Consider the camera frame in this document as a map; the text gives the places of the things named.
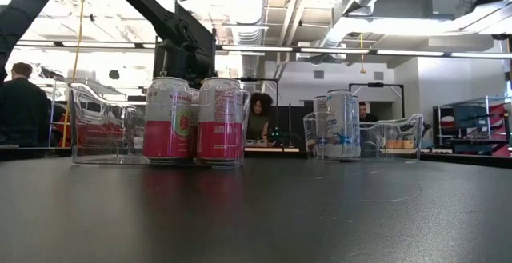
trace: silver can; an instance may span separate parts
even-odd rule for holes
[[[359,97],[353,95],[353,121],[354,121],[354,158],[361,156],[361,126],[359,123]]]
[[[313,100],[313,112],[315,113],[315,152],[317,157],[326,156],[327,147],[327,96],[317,96]]]
[[[243,91],[228,78],[208,78],[199,91],[198,158],[231,165],[243,155]]]
[[[327,156],[351,159],[354,149],[354,103],[349,90],[327,93]]]
[[[150,160],[189,157],[190,89],[180,78],[154,78],[146,95],[142,153]]]

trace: black table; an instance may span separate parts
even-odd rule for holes
[[[0,162],[0,262],[508,262],[512,170]]]

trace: yellow pole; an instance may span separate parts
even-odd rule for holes
[[[361,49],[363,49],[365,46],[362,44],[362,34],[359,35],[359,39],[361,40]],[[366,73],[366,70],[365,70],[365,55],[364,54],[361,54],[361,73],[362,74]]]
[[[81,0],[80,3],[80,23],[78,25],[78,44],[77,44],[77,51],[74,55],[74,66],[73,66],[73,75],[71,75],[71,82],[74,82],[74,78],[77,74],[77,66],[78,66],[78,54],[80,54],[80,43],[82,42],[82,21],[83,21],[83,6],[85,4],[86,0]],[[67,98],[67,105],[66,105],[66,113],[64,115],[64,134],[62,135],[62,148],[66,147],[66,135],[67,135],[67,122],[68,122],[68,116],[70,114],[70,104],[71,104],[71,98],[68,96]]]

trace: pink can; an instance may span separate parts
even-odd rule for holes
[[[235,164],[243,152],[243,91],[237,80],[208,78],[199,92],[198,158]]]
[[[179,78],[154,78],[146,95],[142,153],[150,160],[189,157],[190,89]]]

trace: can lid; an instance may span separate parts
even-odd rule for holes
[[[334,91],[349,91],[350,92],[350,90],[348,90],[348,89],[339,89],[339,90],[329,90],[329,91],[327,91],[327,93],[334,92]]]
[[[156,79],[178,80],[178,81],[181,81],[181,82],[185,82],[187,85],[189,84],[189,82],[187,80],[185,80],[185,79],[173,78],[173,77],[168,77],[168,76],[159,76],[159,77],[153,78],[153,80],[156,80]]]
[[[205,81],[214,80],[214,79],[231,80],[231,81],[234,81],[234,82],[238,82],[237,79],[233,79],[233,78],[206,78]]]

